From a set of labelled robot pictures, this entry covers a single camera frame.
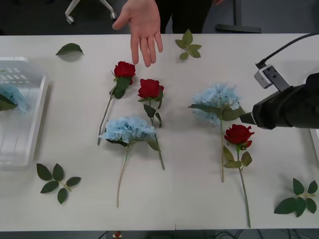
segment black cable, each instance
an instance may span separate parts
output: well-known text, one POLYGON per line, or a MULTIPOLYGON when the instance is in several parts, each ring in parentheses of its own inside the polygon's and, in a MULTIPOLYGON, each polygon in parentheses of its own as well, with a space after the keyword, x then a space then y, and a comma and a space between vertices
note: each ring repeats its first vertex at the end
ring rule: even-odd
POLYGON ((104 232, 98 239, 101 239, 106 233, 108 233, 109 231, 104 232))
POLYGON ((300 41, 304 38, 310 37, 310 36, 315 36, 315 35, 319 35, 319 33, 310 33, 310 34, 306 34, 303 35, 301 37, 296 38, 295 40, 292 40, 291 42, 287 43, 286 45, 284 45, 283 47, 279 48, 277 51, 275 51, 274 53, 270 54, 269 56, 267 56, 266 58, 264 58, 263 60, 261 60, 259 63, 256 64, 256 66, 258 67, 258 69, 261 69, 263 67, 266 66, 266 61, 269 60, 270 58, 272 58, 274 55, 278 54, 279 52, 281 52, 282 50, 286 49, 287 47, 289 47, 290 45, 294 44, 297 41, 300 41))

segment finger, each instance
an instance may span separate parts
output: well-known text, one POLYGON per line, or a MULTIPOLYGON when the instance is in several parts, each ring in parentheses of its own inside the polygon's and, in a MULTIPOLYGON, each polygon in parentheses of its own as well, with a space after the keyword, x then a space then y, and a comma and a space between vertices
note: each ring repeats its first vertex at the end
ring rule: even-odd
POLYGON ((120 30, 123 26, 125 26, 130 19, 129 12, 127 10, 122 10, 119 18, 114 22, 112 28, 114 30, 120 30))
POLYGON ((161 41, 160 32, 157 32, 155 34, 155 41, 156 41, 156 43, 158 45, 159 52, 162 52, 163 51, 163 43, 161 41))
POLYGON ((139 62, 139 36, 135 33, 131 35, 131 51, 132 51, 132 61, 136 65, 139 62))
POLYGON ((140 39, 140 48, 143 55, 145 66, 149 67, 151 65, 151 57, 150 57, 148 42, 146 41, 146 38, 140 39))
POLYGON ((150 36, 148 38, 148 47, 150 51, 151 62, 154 64, 156 62, 156 52, 155 52, 155 42, 154 42, 153 36, 150 36))

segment chair wheel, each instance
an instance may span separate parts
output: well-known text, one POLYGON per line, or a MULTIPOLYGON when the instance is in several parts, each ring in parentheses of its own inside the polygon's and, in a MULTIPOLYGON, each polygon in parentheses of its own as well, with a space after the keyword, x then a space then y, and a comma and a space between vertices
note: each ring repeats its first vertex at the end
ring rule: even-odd
POLYGON ((112 12, 111 13, 111 19, 112 20, 116 20, 118 17, 116 16, 116 13, 115 12, 112 12))
POLYGON ((68 16, 68 17, 66 18, 66 21, 68 22, 68 24, 72 24, 72 23, 74 23, 74 18, 71 17, 71 16, 68 16))

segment black pants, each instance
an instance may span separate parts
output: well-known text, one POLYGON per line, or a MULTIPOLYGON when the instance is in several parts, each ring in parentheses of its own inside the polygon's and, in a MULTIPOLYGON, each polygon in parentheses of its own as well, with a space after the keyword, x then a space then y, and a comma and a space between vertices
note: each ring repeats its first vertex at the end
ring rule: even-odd
POLYGON ((201 33, 212 5, 212 0, 156 0, 160 14, 160 32, 165 33, 167 23, 172 17, 173 32, 184 34, 201 33))

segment white table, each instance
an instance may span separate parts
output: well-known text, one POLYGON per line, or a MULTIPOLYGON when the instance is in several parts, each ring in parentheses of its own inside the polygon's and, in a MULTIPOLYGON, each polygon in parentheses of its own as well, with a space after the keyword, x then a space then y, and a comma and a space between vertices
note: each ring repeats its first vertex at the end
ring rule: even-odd
MULTIPOLYGON (((277 50, 296 34, 196 35, 202 58, 178 60, 182 52, 163 36, 164 53, 150 68, 137 66, 137 78, 121 100, 113 102, 110 119, 138 115, 147 120, 137 100, 139 78, 165 86, 158 130, 166 170, 147 145, 134 146, 121 186, 116 190, 124 149, 96 145, 100 120, 113 87, 110 72, 118 61, 131 62, 128 35, 0 37, 0 56, 25 56, 47 72, 46 97, 34 164, 23 172, 0 172, 0 231, 184 230, 247 227, 244 198, 237 170, 225 169, 220 181, 220 135, 198 124, 187 107, 192 96, 217 82, 236 84, 246 111, 275 91, 254 80, 254 63, 277 50), (74 42, 84 51, 76 62, 55 53, 74 42), (53 169, 62 165, 67 177, 82 181, 65 205, 54 192, 40 194, 44 181, 36 162, 53 169)), ((274 57, 272 63, 298 85, 319 71, 318 38, 299 42, 274 57)), ((319 181, 318 161, 309 130, 253 127, 249 148, 253 163, 244 170, 252 228, 318 228, 319 213, 300 218, 275 215, 275 206, 291 196, 293 177, 308 185, 319 181)))

